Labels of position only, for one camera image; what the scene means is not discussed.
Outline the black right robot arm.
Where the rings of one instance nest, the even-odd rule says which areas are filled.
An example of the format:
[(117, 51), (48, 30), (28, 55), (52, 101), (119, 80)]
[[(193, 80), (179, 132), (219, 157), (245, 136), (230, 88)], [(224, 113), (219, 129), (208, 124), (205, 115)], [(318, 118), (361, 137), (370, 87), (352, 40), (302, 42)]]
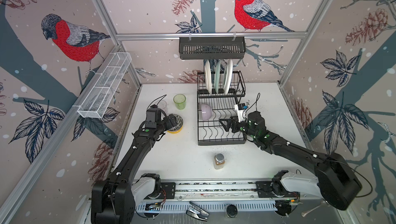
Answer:
[(343, 156), (335, 152), (330, 155), (314, 152), (284, 139), (267, 129), (265, 119), (258, 111), (250, 113), (246, 121), (239, 121), (234, 116), (219, 122), (225, 131), (241, 132), (251, 137), (261, 150), (292, 161), (312, 173), (312, 176), (304, 176), (288, 170), (279, 171), (270, 184), (271, 191), (277, 196), (291, 192), (306, 193), (344, 211), (363, 188)]

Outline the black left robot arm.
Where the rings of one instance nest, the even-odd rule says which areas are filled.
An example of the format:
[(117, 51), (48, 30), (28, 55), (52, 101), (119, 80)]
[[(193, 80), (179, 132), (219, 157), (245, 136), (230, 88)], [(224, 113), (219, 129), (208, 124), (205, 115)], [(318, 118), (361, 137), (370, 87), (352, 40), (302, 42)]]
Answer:
[(138, 169), (154, 144), (165, 132), (176, 127), (173, 114), (167, 115), (156, 105), (146, 111), (146, 119), (133, 134), (133, 143), (115, 170), (92, 188), (91, 222), (93, 224), (129, 224), (136, 205), (149, 195), (160, 193), (160, 176), (144, 174), (134, 183)]

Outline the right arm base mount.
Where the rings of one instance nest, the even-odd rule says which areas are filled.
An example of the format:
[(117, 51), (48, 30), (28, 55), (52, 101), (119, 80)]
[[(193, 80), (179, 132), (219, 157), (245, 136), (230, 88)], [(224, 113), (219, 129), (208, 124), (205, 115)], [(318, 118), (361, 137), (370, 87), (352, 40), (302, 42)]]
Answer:
[(299, 192), (289, 192), (280, 185), (272, 181), (256, 181), (254, 190), (259, 198), (299, 198)]

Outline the clear glass tumbler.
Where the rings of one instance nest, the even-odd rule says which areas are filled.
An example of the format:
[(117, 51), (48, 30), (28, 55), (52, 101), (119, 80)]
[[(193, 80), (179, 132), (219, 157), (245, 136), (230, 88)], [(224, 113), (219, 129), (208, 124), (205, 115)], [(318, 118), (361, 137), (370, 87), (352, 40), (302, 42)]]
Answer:
[(158, 108), (162, 109), (165, 113), (168, 113), (168, 108), (167, 108), (167, 102), (165, 100), (161, 100), (158, 104), (157, 104)]

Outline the yellow bowl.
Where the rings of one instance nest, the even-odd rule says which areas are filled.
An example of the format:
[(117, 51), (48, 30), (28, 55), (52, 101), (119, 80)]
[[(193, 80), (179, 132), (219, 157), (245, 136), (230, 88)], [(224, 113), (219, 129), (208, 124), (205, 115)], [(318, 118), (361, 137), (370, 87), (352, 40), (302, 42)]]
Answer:
[(167, 132), (168, 133), (172, 133), (172, 134), (176, 134), (176, 133), (179, 133), (181, 130), (182, 130), (182, 126), (180, 126), (180, 127), (175, 127), (174, 129), (172, 129), (172, 130), (168, 130)]

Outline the green glass tumbler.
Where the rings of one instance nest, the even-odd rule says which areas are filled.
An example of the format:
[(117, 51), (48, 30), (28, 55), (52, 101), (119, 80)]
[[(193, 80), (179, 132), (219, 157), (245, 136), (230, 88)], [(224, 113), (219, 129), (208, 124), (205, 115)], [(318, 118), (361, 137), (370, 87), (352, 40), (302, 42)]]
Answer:
[(173, 97), (174, 104), (178, 110), (183, 110), (186, 107), (186, 96), (184, 94), (176, 94)]

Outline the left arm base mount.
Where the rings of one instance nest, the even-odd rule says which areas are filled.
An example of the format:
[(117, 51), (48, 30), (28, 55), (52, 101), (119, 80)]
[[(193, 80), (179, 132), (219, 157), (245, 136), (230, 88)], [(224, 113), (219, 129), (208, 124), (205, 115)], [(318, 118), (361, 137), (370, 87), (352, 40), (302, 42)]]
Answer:
[(176, 192), (176, 183), (175, 182), (165, 182), (161, 183), (161, 187), (158, 193), (154, 193), (152, 195), (148, 195), (145, 197), (145, 200), (168, 200), (174, 199)]

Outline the lilac bowl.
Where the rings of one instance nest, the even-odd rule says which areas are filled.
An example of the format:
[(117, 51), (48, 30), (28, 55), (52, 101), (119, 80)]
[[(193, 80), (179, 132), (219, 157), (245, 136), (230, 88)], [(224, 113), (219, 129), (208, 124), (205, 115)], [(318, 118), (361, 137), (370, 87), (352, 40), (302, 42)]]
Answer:
[(202, 103), (200, 104), (201, 107), (201, 115), (202, 121), (209, 121), (212, 117), (212, 108), (210, 105)]

